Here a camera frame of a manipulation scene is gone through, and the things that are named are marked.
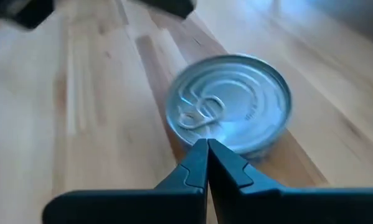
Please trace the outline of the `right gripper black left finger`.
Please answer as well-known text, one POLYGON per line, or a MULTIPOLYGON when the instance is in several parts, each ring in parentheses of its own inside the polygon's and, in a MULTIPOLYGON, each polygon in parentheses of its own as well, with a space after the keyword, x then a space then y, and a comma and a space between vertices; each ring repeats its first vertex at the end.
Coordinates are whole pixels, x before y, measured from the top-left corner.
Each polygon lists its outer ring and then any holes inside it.
POLYGON ((209 145, 198 140, 153 189, 74 190, 51 200, 43 224, 206 224, 209 145))

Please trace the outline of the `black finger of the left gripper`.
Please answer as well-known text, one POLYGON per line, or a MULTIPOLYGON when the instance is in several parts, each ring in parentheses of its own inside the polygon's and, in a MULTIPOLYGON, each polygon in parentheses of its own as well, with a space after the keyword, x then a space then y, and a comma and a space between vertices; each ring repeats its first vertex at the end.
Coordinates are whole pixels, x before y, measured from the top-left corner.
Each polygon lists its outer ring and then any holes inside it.
POLYGON ((135 0, 145 6, 186 19, 196 8, 196 0, 135 0))
POLYGON ((35 29, 54 12, 54 0, 0 0, 0 20, 35 29))

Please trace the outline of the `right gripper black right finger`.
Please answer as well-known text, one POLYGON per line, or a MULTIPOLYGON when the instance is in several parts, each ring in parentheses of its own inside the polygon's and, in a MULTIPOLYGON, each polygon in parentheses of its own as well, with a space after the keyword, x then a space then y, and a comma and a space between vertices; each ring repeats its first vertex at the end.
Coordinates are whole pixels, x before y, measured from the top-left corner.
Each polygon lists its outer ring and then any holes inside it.
POLYGON ((215 139, 209 183, 218 224, 373 224, 373 188, 293 188, 215 139))

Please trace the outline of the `blue tuna can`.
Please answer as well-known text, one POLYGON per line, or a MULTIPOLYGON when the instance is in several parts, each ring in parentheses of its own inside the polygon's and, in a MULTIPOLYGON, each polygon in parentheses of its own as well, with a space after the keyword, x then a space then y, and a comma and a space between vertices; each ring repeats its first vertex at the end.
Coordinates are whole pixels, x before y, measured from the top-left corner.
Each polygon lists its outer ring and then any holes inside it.
POLYGON ((216 139, 247 159, 268 153, 291 112, 292 95, 282 75, 241 54, 187 66, 172 81, 165 104, 167 124, 183 144, 216 139))

